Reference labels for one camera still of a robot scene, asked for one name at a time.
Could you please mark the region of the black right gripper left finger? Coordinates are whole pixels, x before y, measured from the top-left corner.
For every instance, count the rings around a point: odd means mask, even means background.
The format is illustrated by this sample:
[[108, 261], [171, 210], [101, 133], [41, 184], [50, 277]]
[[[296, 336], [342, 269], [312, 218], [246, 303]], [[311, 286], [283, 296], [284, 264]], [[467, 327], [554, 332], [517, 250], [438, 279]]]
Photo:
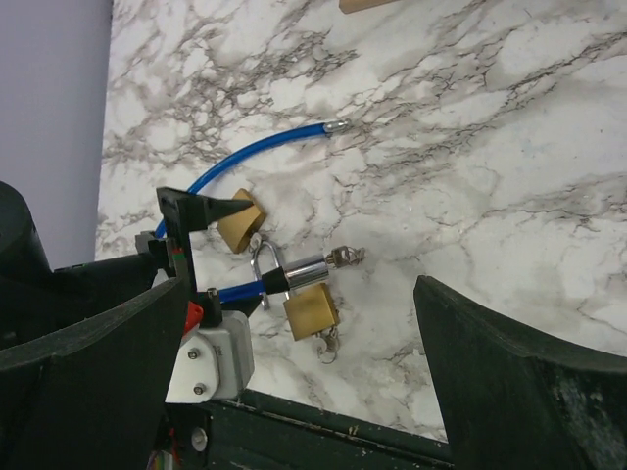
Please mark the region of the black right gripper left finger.
[[4, 469], [143, 469], [187, 315], [170, 279], [1, 352]]

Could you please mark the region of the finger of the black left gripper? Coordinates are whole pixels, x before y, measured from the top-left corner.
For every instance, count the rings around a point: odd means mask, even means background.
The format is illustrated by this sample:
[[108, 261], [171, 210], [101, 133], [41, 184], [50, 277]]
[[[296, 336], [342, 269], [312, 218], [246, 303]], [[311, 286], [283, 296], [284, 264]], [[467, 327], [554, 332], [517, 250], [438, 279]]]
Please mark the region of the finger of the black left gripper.
[[221, 303], [222, 311], [239, 311], [243, 313], [246, 317], [250, 317], [254, 311], [260, 306], [262, 303], [262, 296], [255, 296], [246, 299], [238, 299], [229, 302]]
[[203, 197], [203, 202], [205, 227], [240, 213], [253, 205], [253, 202], [247, 199], [217, 199], [206, 196]]

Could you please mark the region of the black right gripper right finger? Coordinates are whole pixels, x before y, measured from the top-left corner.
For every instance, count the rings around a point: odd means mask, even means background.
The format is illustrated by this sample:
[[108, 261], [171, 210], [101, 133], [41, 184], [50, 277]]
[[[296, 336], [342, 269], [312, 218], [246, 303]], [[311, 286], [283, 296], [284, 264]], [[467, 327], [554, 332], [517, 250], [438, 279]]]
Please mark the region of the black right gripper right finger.
[[429, 276], [413, 298], [457, 469], [623, 469], [626, 359], [494, 312]]

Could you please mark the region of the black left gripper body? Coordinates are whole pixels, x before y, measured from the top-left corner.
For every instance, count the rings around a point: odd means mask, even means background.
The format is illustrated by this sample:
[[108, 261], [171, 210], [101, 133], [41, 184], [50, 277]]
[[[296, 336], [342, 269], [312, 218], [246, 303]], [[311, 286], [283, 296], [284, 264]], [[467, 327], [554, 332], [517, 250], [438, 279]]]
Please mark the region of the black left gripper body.
[[150, 258], [169, 277], [179, 277], [189, 291], [189, 301], [204, 313], [218, 313], [217, 294], [198, 290], [190, 234], [206, 230], [218, 220], [218, 200], [191, 192], [160, 187], [156, 190], [164, 235], [156, 230], [135, 236], [138, 255]]

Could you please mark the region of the brass padlock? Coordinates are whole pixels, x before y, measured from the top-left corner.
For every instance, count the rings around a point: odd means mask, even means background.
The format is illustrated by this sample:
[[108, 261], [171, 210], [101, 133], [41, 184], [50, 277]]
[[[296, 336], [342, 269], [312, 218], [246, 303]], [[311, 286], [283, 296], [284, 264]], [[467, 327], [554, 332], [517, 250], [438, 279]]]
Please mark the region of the brass padlock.
[[315, 336], [340, 323], [337, 308], [326, 283], [311, 285], [283, 303], [295, 341]]
[[265, 210], [255, 197], [246, 189], [240, 188], [233, 196], [234, 200], [247, 200], [252, 205], [243, 211], [221, 219], [217, 231], [233, 254], [250, 254], [250, 266], [255, 280], [262, 278], [259, 255], [262, 251], [271, 253], [275, 267], [282, 265], [277, 245], [270, 241], [260, 229], [266, 219]]

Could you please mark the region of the spare silver keys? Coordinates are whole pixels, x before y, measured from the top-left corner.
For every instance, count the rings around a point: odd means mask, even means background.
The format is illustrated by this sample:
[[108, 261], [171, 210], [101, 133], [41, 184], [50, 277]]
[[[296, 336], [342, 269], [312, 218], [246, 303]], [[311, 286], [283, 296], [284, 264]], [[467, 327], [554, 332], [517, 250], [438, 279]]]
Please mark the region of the spare silver keys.
[[340, 342], [336, 326], [316, 333], [312, 342], [313, 352], [324, 365], [333, 363], [338, 356]]

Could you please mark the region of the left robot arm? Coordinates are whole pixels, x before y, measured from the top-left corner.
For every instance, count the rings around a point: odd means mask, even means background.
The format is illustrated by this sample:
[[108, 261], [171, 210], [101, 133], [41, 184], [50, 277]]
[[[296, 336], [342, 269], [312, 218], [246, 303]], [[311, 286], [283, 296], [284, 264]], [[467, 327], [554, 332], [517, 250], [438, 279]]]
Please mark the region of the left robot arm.
[[1, 346], [25, 344], [95, 316], [152, 288], [158, 272], [194, 283], [190, 233], [252, 206], [169, 187], [157, 191], [167, 233], [143, 232], [137, 252], [54, 270], [25, 198], [1, 185]]

